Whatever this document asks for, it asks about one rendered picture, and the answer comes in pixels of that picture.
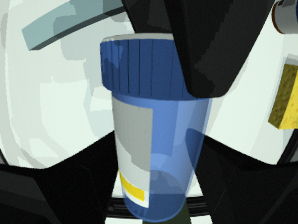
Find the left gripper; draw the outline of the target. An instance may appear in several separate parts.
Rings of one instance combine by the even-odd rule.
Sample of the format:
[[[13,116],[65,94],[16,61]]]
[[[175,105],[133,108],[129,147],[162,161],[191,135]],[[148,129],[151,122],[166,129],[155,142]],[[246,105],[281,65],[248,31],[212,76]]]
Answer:
[[[135,33],[173,35],[186,89],[195,98],[219,98],[229,91],[275,2],[121,1]]]

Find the blue ribbed bottle cap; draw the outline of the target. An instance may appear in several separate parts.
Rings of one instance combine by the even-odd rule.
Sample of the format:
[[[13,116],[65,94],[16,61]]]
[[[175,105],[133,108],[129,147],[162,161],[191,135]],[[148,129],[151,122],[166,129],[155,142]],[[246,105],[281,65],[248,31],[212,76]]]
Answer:
[[[133,33],[100,43],[103,86],[135,98],[193,101],[188,93],[171,33]]]

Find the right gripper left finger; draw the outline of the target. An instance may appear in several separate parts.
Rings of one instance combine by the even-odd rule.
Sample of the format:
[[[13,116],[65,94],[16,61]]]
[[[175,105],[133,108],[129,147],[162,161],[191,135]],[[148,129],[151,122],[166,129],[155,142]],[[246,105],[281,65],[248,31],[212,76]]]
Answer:
[[[113,130],[48,168],[0,163],[0,203],[52,224],[105,224],[118,170]]]

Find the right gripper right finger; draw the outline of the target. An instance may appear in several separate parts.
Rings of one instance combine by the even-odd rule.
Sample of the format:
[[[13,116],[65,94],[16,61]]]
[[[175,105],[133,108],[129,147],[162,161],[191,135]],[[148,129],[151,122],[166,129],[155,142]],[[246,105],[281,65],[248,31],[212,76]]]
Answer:
[[[213,224],[264,224],[298,188],[298,161],[268,164],[205,135],[195,175]]]

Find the yellow sponge block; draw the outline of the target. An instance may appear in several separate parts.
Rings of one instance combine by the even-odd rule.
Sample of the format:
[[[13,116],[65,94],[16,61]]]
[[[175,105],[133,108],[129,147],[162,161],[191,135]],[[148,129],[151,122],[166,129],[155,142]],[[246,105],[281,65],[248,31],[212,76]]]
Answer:
[[[298,66],[284,64],[277,96],[268,120],[277,129],[298,128]]]

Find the translucent blue pill bottle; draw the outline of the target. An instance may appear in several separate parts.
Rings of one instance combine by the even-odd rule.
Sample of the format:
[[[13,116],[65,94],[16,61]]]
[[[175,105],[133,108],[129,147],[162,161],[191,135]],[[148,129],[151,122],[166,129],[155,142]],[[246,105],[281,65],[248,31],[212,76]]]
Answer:
[[[200,156],[213,98],[166,101],[111,92],[123,200],[147,222],[183,208]]]

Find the brown jar with black cap and white label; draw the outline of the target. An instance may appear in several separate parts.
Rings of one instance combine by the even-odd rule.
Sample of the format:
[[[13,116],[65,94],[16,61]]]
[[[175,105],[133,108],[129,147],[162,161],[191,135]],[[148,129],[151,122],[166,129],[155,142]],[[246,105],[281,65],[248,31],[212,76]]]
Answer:
[[[298,0],[280,0],[272,8],[272,23],[280,34],[298,34]]]

